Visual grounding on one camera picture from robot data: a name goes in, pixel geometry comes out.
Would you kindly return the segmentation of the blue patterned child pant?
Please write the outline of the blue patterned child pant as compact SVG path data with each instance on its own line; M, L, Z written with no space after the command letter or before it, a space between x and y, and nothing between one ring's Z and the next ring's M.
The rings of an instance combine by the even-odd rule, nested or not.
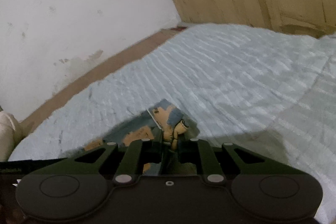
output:
M146 164L142 175L189 176L197 173L196 166L179 161L178 144L197 137L198 133L196 121L168 100L161 100L135 117L116 125L102 137L90 141L83 151L104 143L127 147L134 140L157 140L162 142L161 162Z

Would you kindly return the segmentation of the cream rolled pillow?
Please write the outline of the cream rolled pillow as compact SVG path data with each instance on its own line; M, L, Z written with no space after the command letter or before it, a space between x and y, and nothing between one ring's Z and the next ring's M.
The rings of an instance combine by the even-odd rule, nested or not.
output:
M12 114L5 111L0 113L0 160L7 161L23 139L23 131L19 122Z

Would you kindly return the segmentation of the brown wooden bed frame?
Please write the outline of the brown wooden bed frame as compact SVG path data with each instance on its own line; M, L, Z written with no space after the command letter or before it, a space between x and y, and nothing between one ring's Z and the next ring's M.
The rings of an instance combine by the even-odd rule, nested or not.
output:
M121 51L120 53L106 59L91 71L70 83L60 92L56 93L51 99L47 100L42 106L35 110L28 118L21 122L23 136L27 136L46 120L55 110L63 107L73 96L87 88L90 84L102 80L109 74L117 71L128 63L143 58L152 52L168 39L184 31L186 28L177 26L167 30L160 30L152 36L143 39L137 44Z

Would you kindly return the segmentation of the light blue textured bedspread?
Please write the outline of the light blue textured bedspread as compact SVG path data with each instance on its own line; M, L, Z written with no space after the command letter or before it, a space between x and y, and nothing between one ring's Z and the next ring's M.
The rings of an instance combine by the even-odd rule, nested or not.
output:
M11 161L70 156L161 100L200 139L241 145L312 174L323 187L320 223L335 223L335 34L313 38L203 24L70 99Z

